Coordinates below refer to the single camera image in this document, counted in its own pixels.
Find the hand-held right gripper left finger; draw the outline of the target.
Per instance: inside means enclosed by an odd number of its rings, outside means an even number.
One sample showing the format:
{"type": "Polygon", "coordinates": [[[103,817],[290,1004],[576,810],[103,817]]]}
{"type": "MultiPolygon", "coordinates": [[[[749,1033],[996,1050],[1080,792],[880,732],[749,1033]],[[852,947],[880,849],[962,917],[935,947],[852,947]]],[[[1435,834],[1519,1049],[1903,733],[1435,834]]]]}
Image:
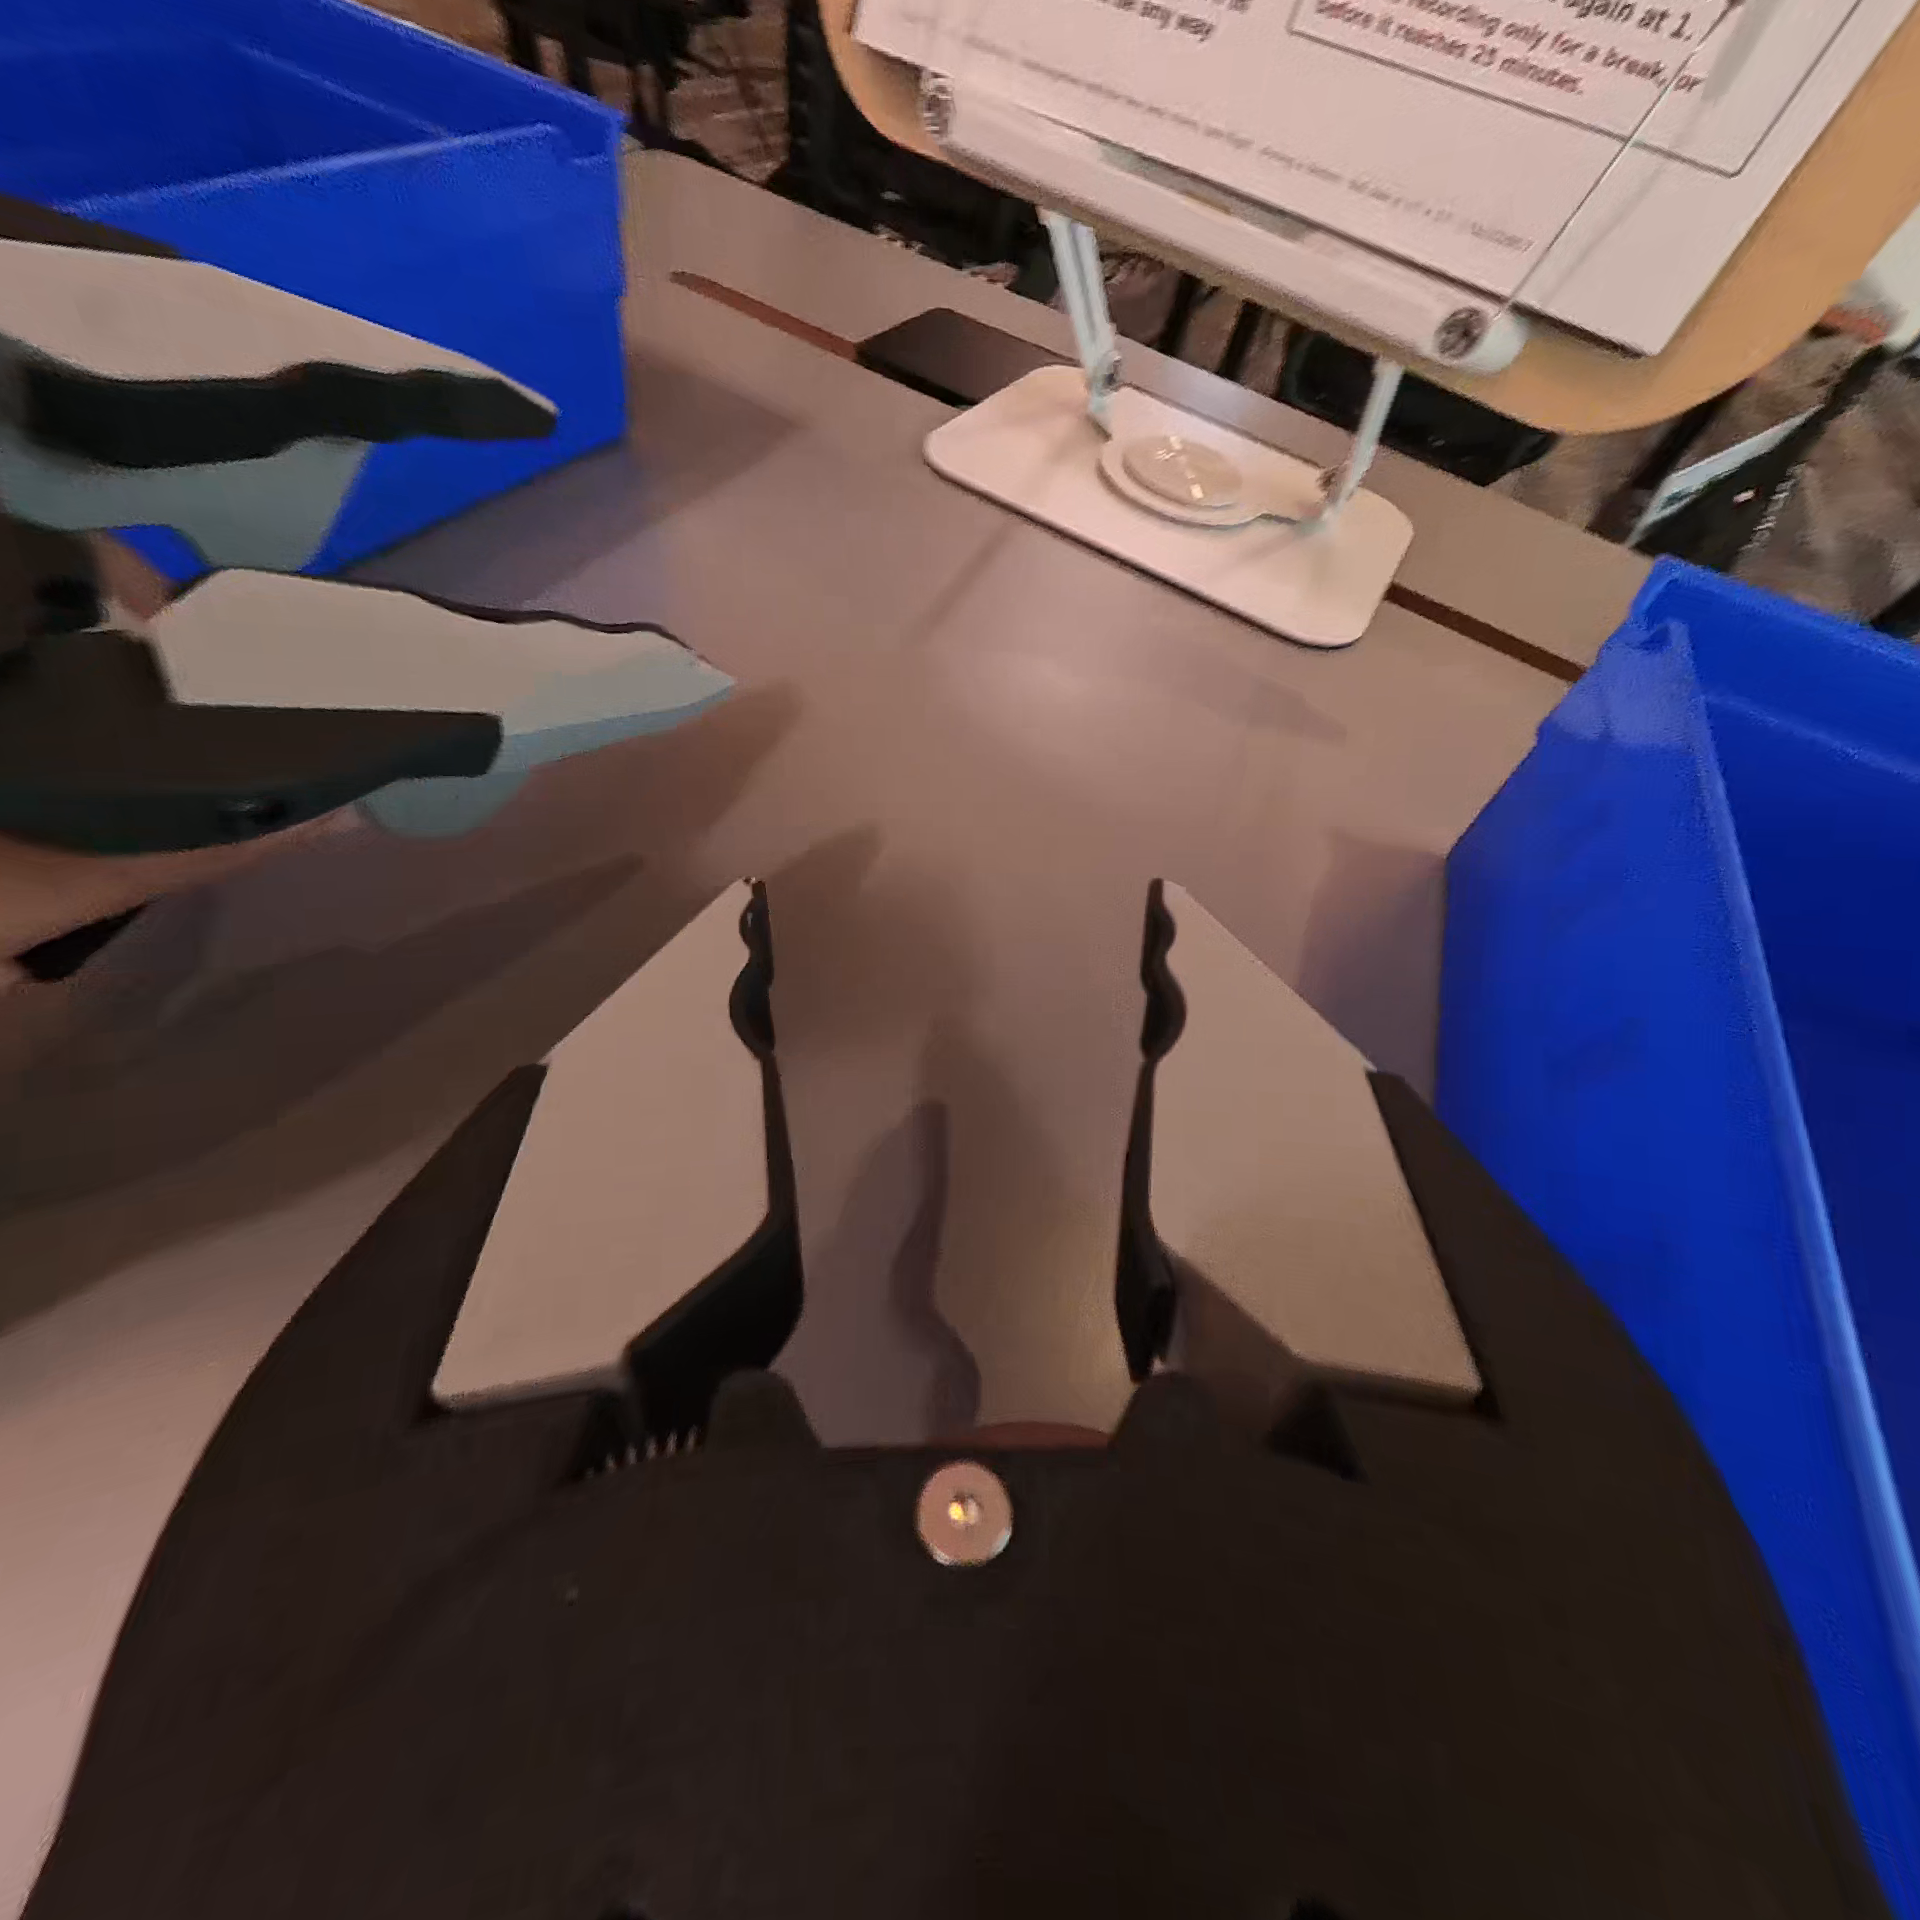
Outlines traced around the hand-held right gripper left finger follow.
{"type": "Polygon", "coordinates": [[[539,1062],[435,1376],[448,1407],[612,1397],[686,1449],[800,1322],[772,909],[738,879],[539,1062]]]}

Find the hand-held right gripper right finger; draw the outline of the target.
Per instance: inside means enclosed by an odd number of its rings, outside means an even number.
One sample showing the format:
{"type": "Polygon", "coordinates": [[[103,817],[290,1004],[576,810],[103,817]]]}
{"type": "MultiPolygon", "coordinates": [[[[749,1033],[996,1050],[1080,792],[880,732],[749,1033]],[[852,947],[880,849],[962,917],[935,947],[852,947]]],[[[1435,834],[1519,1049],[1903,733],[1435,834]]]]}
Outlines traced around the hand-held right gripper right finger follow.
{"type": "Polygon", "coordinates": [[[1183,886],[1142,909],[1118,1329],[1236,1419],[1315,1387],[1472,1406],[1483,1376],[1380,1110],[1376,1073],[1183,886]]]}

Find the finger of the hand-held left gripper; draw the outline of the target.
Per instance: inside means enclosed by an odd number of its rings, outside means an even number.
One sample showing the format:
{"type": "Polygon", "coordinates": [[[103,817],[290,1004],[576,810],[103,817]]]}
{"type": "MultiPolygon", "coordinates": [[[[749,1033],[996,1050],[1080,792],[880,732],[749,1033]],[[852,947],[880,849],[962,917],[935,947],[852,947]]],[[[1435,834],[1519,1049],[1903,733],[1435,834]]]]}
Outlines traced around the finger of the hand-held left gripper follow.
{"type": "Polygon", "coordinates": [[[299,570],[370,449],[558,419],[480,359],[208,262],[2,242],[2,509],[49,530],[299,570]]]}
{"type": "Polygon", "coordinates": [[[493,717],[500,750],[482,773],[389,779],[358,802],[400,837],[465,834],[548,763],[670,732],[733,687],[648,622],[472,607],[259,567],[206,573],[148,624],[186,704],[493,717]]]}

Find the blue plastic bin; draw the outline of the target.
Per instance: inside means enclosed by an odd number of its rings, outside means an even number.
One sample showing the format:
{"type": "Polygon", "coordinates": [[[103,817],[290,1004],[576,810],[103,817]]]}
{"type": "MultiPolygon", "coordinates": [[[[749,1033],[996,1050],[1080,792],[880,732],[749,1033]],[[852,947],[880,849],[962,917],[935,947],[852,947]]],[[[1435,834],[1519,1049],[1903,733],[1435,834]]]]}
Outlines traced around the blue plastic bin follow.
{"type": "Polygon", "coordinates": [[[1448,853],[1438,1110],[1755,1533],[1918,1913],[1918,643],[1682,562],[1448,853]]]}
{"type": "Polygon", "coordinates": [[[346,570],[625,436],[623,124],[360,2],[6,2],[2,193],[450,347],[538,443],[365,457],[346,570]]]}

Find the black desk grommet plate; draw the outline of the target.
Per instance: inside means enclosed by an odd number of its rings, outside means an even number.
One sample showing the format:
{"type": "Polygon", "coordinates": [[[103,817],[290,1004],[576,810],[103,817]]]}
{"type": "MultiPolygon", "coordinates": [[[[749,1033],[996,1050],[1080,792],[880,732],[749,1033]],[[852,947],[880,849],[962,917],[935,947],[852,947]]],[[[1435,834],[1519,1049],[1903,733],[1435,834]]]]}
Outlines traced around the black desk grommet plate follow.
{"type": "Polygon", "coordinates": [[[1062,353],[948,304],[860,340],[853,363],[950,409],[979,404],[1039,367],[1076,367],[1062,353]]]}

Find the person's left hand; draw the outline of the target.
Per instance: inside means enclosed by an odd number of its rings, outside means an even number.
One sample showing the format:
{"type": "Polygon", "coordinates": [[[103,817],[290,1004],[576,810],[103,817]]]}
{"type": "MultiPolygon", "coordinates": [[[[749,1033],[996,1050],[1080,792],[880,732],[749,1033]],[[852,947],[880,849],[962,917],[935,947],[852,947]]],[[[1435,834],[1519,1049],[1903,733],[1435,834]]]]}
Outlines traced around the person's left hand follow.
{"type": "Polygon", "coordinates": [[[215,852],[90,853],[2,840],[2,962],[90,923],[176,893],[219,866],[215,852]]]}

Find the white document stand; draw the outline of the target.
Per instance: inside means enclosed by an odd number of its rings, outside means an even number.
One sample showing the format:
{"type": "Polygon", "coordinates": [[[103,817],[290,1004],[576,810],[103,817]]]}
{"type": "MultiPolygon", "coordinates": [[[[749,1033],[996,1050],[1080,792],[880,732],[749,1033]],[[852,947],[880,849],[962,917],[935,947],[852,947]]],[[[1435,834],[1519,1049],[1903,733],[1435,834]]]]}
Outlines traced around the white document stand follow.
{"type": "Polygon", "coordinates": [[[1069,192],[1129,219],[1215,187],[1226,232],[1249,226],[1309,296],[1420,353],[1499,367],[1528,322],[1472,282],[1523,260],[1533,236],[1488,236],[1458,196],[1420,182],[1448,132],[1445,99],[1416,93],[1359,52],[1398,12],[1332,6],[1318,33],[1298,2],[856,2],[852,40],[918,67],[918,117],[939,157],[1026,192],[1052,244],[1076,367],[1030,372],[926,436],[926,463],[996,504],[1148,577],[1315,647],[1353,643],[1412,544],[1412,523],[1362,492],[1406,366],[1380,353],[1356,427],[1332,467],[1219,427],[1129,382],[1086,213],[1069,192]]]}

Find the white paper sign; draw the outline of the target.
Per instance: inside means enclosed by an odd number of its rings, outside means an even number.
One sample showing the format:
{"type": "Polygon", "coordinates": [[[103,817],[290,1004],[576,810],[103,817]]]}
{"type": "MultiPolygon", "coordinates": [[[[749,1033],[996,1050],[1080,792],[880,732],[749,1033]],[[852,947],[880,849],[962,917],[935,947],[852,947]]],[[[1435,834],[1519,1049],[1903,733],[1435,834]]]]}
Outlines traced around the white paper sign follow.
{"type": "Polygon", "coordinates": [[[1735,476],[1736,472],[1749,467],[1755,459],[1762,459],[1766,454],[1778,450],[1780,444],[1789,443],[1789,436],[1812,419],[1813,409],[1805,409],[1789,419],[1778,419],[1766,426],[1762,432],[1755,432],[1750,436],[1719,444],[1713,454],[1705,454],[1700,459],[1692,459],[1689,464],[1675,467],[1669,476],[1663,476],[1653,492],[1646,497],[1646,504],[1638,512],[1638,519],[1630,523],[1628,533],[1623,537],[1625,544],[1642,547],[1642,542],[1650,537],[1653,529],[1669,523],[1675,514],[1679,514],[1686,504],[1692,504],[1700,494],[1710,492],[1726,476],[1735,476]]]}

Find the tan wooden board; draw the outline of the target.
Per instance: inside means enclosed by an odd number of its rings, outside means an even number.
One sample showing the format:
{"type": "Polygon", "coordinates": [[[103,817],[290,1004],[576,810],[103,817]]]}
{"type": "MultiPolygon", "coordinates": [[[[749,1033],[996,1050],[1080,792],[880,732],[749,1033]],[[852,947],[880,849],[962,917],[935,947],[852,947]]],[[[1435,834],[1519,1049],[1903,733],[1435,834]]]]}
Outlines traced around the tan wooden board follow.
{"type": "Polygon", "coordinates": [[[1543,432],[1593,436],[1682,413],[1692,403],[1762,372],[1840,299],[1848,277],[1918,212],[1918,26],[1903,23],[1855,93],[1783,180],[1775,202],[1702,287],[1670,342],[1628,353],[1558,320],[1532,320],[1513,356],[1493,367],[1483,342],[1469,356],[1420,353],[1309,296],[1300,264],[1272,262],[1250,227],[1226,232],[1215,187],[1185,196],[1185,219],[1212,233],[1189,239],[1166,213],[1148,226],[1112,206],[1118,172],[1096,196],[1069,192],[1062,212],[1086,213],[1095,236],[1192,273],[1359,353],[1385,353],[1440,392],[1543,432]]]}

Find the printed instruction sheet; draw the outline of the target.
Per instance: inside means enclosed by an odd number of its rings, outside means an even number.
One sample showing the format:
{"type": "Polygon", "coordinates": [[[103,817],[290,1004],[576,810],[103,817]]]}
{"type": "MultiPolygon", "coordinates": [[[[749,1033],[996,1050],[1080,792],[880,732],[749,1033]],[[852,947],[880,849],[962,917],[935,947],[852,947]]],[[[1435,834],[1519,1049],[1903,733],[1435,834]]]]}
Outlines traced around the printed instruction sheet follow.
{"type": "Polygon", "coordinates": [[[1915,2],[856,2],[955,160],[1475,372],[1658,353],[1915,2]]]}

